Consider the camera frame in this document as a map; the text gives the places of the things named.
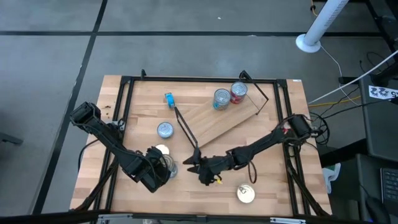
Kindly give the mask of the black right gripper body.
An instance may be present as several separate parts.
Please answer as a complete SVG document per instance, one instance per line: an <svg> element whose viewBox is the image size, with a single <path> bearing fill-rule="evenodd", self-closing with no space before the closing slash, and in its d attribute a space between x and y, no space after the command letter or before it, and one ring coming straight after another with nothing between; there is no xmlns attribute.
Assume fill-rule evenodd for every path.
<svg viewBox="0 0 398 224"><path fill-rule="evenodd" d="M215 176L220 177L221 172L231 170L234 165L235 162L231 154L209 158L204 157L199 163L199 181L209 186L216 180Z"/></svg>

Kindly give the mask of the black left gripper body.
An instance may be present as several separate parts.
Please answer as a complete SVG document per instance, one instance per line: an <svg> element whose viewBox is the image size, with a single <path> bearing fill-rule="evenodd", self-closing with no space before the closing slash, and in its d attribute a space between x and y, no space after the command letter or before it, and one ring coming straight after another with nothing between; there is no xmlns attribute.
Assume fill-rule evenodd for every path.
<svg viewBox="0 0 398 224"><path fill-rule="evenodd" d="M134 162L137 164L136 170L131 174L133 181L136 183L141 182L149 192L154 193L160 186L160 179L156 173L155 166L161 164L158 157L152 157L150 154L143 156L142 154L136 154L136 159L140 160Z"/></svg>

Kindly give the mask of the green Circle Hook can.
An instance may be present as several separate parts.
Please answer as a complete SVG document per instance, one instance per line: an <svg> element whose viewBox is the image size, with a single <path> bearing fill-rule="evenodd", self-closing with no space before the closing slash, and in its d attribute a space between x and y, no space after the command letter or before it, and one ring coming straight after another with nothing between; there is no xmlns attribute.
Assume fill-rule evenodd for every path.
<svg viewBox="0 0 398 224"><path fill-rule="evenodd" d="M169 122L162 122L157 127L157 134L162 139L170 138L174 134L174 128Z"/></svg>

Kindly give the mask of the gold lid seafood can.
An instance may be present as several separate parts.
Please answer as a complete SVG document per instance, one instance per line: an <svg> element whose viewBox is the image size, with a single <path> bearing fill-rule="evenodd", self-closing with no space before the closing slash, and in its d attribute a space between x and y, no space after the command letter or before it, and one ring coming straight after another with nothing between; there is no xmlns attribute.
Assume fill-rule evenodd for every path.
<svg viewBox="0 0 398 224"><path fill-rule="evenodd" d="M242 203L251 203L255 199L256 193L250 185L242 184L238 187L236 195Z"/></svg>

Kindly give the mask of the black rig crossbeam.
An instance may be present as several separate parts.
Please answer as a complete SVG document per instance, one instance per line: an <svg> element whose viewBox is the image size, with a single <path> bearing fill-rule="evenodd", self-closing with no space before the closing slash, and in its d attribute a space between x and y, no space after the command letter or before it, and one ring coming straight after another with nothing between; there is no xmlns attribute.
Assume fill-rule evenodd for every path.
<svg viewBox="0 0 398 224"><path fill-rule="evenodd" d="M0 217L0 224L80 224L98 220L113 220L117 218L131 219L159 219L169 221L188 221L208 223L215 221L248 221L281 224L375 224L359 220L344 220L333 217L318 217L311 215L294 215L292 217L271 216L239 216L239 215L184 215L165 213L120 213L109 210L89 210L58 213L42 213L36 215L21 215L13 217Z"/></svg>

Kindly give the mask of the white green bag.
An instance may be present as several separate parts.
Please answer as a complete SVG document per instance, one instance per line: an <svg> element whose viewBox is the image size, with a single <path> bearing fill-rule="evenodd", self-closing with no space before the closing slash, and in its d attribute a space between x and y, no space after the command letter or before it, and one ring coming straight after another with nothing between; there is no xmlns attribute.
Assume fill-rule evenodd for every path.
<svg viewBox="0 0 398 224"><path fill-rule="evenodd" d="M337 163L332 166L327 166L322 169L323 178L326 184L327 194L331 194L332 191L331 183L338 178L340 174L340 169L341 169L340 163Z"/></svg>

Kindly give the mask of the white tower fan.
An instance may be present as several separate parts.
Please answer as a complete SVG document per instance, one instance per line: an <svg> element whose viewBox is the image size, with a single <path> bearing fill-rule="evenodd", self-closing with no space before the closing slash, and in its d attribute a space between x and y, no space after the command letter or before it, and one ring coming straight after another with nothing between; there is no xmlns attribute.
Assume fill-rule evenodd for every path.
<svg viewBox="0 0 398 224"><path fill-rule="evenodd" d="M309 30L296 38L296 46L306 53L318 52L321 48L320 39L347 5L348 1L349 0L327 0Z"/></svg>

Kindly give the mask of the dark grey desk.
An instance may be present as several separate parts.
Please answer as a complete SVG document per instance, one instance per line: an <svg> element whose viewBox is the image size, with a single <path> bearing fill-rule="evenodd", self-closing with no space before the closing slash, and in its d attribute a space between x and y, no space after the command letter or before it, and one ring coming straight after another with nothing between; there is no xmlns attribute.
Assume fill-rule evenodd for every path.
<svg viewBox="0 0 398 224"><path fill-rule="evenodd" d="M369 85L377 86L369 76L360 79L368 153L398 162L398 97L385 100L371 98ZM385 88L398 90L398 81L391 80Z"/></svg>

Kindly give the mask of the black keyboard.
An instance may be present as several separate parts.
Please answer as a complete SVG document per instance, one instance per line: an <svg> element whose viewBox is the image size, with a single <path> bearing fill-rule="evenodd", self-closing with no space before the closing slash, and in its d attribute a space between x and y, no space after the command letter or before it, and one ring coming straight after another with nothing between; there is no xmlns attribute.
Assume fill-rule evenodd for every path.
<svg viewBox="0 0 398 224"><path fill-rule="evenodd" d="M398 169L381 168L382 202L391 215L398 217Z"/></svg>

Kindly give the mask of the white marker sticker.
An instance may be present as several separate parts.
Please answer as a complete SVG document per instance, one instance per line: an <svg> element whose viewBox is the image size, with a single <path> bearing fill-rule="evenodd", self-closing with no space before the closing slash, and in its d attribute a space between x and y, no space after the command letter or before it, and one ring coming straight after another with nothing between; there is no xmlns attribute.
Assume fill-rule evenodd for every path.
<svg viewBox="0 0 398 224"><path fill-rule="evenodd" d="M380 86L368 86L369 96L380 100L392 99L398 97L398 90Z"/></svg>

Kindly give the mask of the black stand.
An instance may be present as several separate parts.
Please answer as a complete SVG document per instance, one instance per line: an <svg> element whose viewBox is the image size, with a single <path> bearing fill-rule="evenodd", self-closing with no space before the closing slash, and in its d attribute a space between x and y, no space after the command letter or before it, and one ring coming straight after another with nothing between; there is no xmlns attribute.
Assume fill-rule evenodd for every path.
<svg viewBox="0 0 398 224"><path fill-rule="evenodd" d="M369 12L389 50L398 51L398 0L365 0ZM376 75L371 75L377 86L387 87L391 80L398 81L398 53L393 62Z"/></svg>

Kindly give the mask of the black metal table frame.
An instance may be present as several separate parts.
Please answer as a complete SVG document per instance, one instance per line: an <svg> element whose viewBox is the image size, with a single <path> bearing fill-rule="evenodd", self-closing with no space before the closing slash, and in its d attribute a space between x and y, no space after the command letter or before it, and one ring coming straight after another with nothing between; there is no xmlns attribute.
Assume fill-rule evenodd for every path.
<svg viewBox="0 0 398 224"><path fill-rule="evenodd" d="M304 114L310 124L302 83L270 80L275 82L260 85L269 97L261 112L201 147L203 157L223 156L232 148L249 145L293 114ZM199 181L198 174L187 171L190 166L183 161L195 150L178 124L174 108L168 107L165 94L171 92L175 108L186 113L213 100L217 89L229 89L232 83L230 78L105 76L95 103L101 120L117 127L126 149L146 153L151 146L165 144L178 173L151 193L141 182L129 178L114 154L89 134L70 203L72 210L329 217L330 203L312 137L301 146L276 144L256 154L248 166L221 172L222 184L213 182L206 186ZM174 134L170 138L162 139L157 134L162 122L172 124ZM242 203L238 199L236 191L242 184L254 189L253 202Z"/></svg>

